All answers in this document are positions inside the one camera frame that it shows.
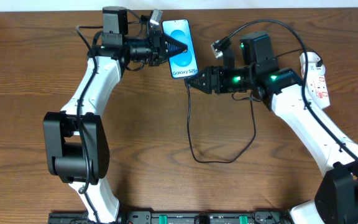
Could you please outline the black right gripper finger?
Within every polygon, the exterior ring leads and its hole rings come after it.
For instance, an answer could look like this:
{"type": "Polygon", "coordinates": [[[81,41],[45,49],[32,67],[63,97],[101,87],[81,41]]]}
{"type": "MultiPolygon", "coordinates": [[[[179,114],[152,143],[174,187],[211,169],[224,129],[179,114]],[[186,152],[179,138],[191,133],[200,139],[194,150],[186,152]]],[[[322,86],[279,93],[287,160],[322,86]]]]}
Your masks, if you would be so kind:
{"type": "Polygon", "coordinates": [[[197,74],[187,78],[187,83],[210,83],[211,71],[211,67],[206,67],[197,74]]]}
{"type": "Polygon", "coordinates": [[[191,82],[190,86],[195,88],[196,90],[199,90],[205,94],[212,94],[212,88],[209,83],[201,82],[201,83],[195,83],[191,82]]]}

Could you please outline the blue Galaxy smartphone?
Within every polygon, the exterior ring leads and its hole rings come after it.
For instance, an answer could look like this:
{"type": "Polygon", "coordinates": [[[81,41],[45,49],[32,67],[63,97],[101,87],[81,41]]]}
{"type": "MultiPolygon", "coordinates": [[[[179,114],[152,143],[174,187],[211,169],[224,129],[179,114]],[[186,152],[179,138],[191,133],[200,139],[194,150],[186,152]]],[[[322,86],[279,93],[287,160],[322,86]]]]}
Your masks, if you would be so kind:
{"type": "Polygon", "coordinates": [[[163,21],[162,29],[168,36],[168,62],[172,78],[195,75],[198,72],[198,64],[189,21],[187,19],[163,21]]]}

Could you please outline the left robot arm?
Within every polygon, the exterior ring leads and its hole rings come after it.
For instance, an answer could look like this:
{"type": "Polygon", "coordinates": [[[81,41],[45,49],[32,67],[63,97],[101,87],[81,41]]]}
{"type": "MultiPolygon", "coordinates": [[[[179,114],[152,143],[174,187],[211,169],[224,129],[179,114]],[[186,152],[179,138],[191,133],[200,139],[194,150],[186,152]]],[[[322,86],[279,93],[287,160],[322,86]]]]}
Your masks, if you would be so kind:
{"type": "Polygon", "coordinates": [[[48,170],[78,193],[86,211],[53,212],[49,223],[126,222],[106,177],[110,151],[104,110],[131,62],[157,67],[188,48],[163,33],[158,9],[136,17],[140,32],[134,37],[129,35],[130,9],[108,6],[102,12],[103,23],[86,43],[87,68],[81,83],[60,111],[48,112],[43,120],[48,170]]]}

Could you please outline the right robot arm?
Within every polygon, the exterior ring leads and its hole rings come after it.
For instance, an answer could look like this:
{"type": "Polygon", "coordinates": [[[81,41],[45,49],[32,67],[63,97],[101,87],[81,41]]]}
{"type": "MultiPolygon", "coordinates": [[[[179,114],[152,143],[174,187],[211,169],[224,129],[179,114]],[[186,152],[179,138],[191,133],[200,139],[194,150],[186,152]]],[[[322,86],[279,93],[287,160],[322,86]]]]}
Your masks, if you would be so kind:
{"type": "Polygon", "coordinates": [[[329,104],[324,90],[321,58],[301,55],[303,70],[279,68],[270,37],[254,32],[241,38],[245,67],[236,68],[229,41],[212,46],[224,63],[208,67],[186,80],[188,87],[207,94],[250,91],[284,120],[317,163],[323,180],[314,199],[289,211],[293,223],[358,223],[358,144],[349,139],[325,114],[329,104]]]}

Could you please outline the white USB charger plug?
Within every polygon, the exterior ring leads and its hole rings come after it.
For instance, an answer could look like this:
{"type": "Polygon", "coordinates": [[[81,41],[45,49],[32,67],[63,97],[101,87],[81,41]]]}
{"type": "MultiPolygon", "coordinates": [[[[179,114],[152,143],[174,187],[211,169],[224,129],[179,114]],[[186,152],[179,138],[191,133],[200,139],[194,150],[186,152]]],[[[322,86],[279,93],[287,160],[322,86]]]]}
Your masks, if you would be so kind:
{"type": "MultiPolygon", "coordinates": [[[[326,72],[326,68],[323,64],[323,59],[319,54],[316,52],[307,52],[308,57],[308,74],[315,73],[319,76],[324,76],[326,72]]],[[[306,68],[306,58],[305,53],[302,53],[300,55],[300,65],[301,65],[301,75],[302,77],[305,74],[305,68],[306,68]]]]}

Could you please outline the white power strip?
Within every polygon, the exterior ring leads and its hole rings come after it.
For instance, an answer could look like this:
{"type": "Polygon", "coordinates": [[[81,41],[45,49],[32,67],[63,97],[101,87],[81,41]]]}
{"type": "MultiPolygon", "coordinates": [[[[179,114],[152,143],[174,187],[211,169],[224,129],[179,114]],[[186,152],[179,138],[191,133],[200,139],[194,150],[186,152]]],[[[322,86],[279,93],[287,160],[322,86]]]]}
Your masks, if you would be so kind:
{"type": "Polygon", "coordinates": [[[325,109],[330,105],[325,75],[319,76],[315,73],[308,74],[306,87],[310,97],[321,109],[325,109]]]}

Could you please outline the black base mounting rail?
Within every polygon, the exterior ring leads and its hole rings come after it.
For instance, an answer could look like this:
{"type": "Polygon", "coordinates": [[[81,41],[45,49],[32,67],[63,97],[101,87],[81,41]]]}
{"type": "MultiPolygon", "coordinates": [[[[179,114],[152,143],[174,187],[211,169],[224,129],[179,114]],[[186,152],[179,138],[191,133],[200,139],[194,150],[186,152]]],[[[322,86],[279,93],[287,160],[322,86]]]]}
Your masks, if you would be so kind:
{"type": "Polygon", "coordinates": [[[287,213],[256,211],[250,213],[153,213],[132,211],[120,214],[117,224],[291,224],[287,213]]]}

